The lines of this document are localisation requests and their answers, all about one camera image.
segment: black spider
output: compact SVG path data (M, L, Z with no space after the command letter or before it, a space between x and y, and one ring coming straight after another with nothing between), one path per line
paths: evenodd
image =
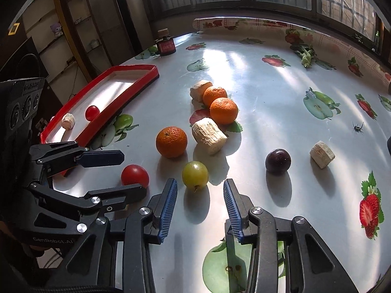
M352 122L352 125L353 125L353 129L354 129L356 132L361 132L361 131L362 131L362 127L364 126L364 122L362 123L361 126L354 125L353 122Z

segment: orange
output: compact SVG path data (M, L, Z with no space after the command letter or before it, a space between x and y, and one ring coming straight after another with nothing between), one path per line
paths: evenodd
M211 86L207 88L204 92L202 100L204 101L205 106L208 108L217 98L227 98L227 92L224 88Z
M221 125L229 125L238 116L238 106L228 98L217 98L210 105L210 116Z
M177 157L186 150L186 147L186 133L175 126L164 128L156 137L156 148L164 157Z

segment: black vertical panel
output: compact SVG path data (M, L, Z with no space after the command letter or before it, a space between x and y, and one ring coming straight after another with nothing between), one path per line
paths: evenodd
M120 11L122 22L124 23L124 27L126 33L128 34L130 43L132 44L133 50L136 54L140 54L143 49L138 39L136 28L134 27L134 23L132 20L132 16L130 15L130 11L128 8L128 3L126 0L116 0L118 9Z

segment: bottle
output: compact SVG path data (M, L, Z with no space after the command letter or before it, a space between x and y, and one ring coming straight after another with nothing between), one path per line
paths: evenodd
M174 38L170 36L169 30L164 28L158 31L159 39L156 41L160 56L167 56L176 52Z

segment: metal pivot bolt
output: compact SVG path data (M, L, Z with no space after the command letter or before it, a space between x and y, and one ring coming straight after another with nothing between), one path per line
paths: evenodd
M91 202L93 204L99 204L100 203L100 198L98 196L94 196L93 198L91 198Z
M106 217L98 217L95 220L95 222L97 225L104 225L105 223L107 223L107 218Z
M263 213L263 209L261 207L258 207L258 206L254 206L253 208L250 209L251 212L254 214L254 215L261 215L261 213Z
M148 207L141 207L138 212L140 213L140 215L148 215L151 210Z
M78 230L79 233L83 234L87 231L87 225L84 223L80 223L76 226L76 229Z
M296 216L294 218L295 222L298 223L299 225L303 225L306 223L306 219L304 217L301 217L301 216Z

